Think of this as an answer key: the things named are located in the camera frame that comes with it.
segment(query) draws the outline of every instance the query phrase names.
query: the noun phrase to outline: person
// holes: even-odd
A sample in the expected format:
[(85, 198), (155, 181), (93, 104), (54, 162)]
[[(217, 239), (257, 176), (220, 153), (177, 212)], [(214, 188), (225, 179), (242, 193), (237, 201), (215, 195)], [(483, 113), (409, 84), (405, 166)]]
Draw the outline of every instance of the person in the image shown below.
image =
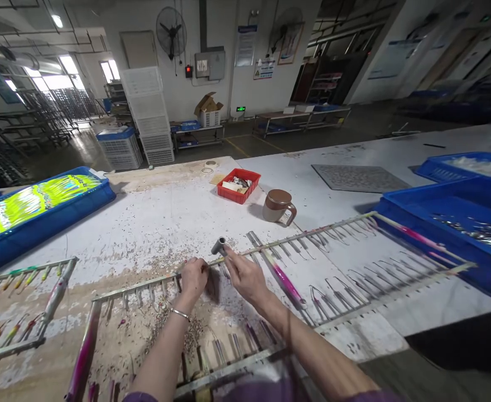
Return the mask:
[[(328, 401), (399, 402), (394, 394), (382, 391), (361, 369), (321, 335), (298, 319), (266, 286), (262, 268), (225, 245), (225, 264), (232, 285), (285, 340), (302, 367)], [(203, 259), (192, 258), (183, 268), (182, 293), (173, 302), (170, 316), (155, 345), (145, 358), (123, 402), (168, 402), (174, 398), (179, 362), (189, 316), (208, 281), (209, 267)], [(255, 402), (289, 400), (273, 393), (256, 393)], [(238, 400), (236, 394), (228, 400)]]

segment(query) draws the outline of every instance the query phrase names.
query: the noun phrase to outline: silver bracelet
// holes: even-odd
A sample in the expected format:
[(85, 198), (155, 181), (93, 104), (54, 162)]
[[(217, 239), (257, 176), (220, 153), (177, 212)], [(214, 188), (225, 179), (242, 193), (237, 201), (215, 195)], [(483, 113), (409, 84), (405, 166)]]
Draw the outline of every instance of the silver bracelet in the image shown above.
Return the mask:
[(188, 320), (188, 322), (190, 322), (190, 317), (186, 314), (184, 314), (183, 312), (180, 312), (178, 310), (175, 310), (173, 307), (170, 307), (169, 310), (171, 310), (172, 312), (178, 314), (178, 315), (181, 315), (183, 316), (184, 318), (186, 318)]

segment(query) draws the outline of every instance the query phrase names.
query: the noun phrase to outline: hand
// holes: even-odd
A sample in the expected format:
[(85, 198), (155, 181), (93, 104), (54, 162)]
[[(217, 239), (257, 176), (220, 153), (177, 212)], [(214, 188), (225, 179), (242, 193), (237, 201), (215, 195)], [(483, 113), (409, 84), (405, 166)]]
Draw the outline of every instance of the hand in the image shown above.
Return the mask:
[(231, 283), (245, 300), (255, 308), (260, 307), (272, 295), (266, 286), (262, 268), (236, 254), (229, 246), (223, 247), (228, 255), (225, 257), (225, 265), (229, 269)]
[(201, 297), (208, 281), (208, 265), (205, 260), (193, 257), (181, 271), (182, 293), (179, 296), (181, 307), (191, 310)]

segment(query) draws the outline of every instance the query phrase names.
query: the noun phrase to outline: tape roll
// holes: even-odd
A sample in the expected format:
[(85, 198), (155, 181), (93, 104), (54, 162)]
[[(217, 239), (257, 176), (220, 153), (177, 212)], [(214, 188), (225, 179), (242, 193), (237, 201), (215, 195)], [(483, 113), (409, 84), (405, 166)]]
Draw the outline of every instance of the tape roll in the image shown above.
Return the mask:
[(219, 165), (216, 161), (206, 161), (205, 162), (205, 168), (210, 168), (210, 169), (215, 169), (217, 168)]

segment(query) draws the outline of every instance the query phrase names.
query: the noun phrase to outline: yellow fishing lure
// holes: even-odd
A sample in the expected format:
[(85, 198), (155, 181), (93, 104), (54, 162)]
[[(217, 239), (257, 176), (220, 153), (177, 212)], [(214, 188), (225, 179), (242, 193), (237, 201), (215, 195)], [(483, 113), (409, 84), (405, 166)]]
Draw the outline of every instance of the yellow fishing lure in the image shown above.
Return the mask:
[(100, 180), (87, 175), (65, 175), (25, 188), (0, 201), (0, 233), (95, 188)]

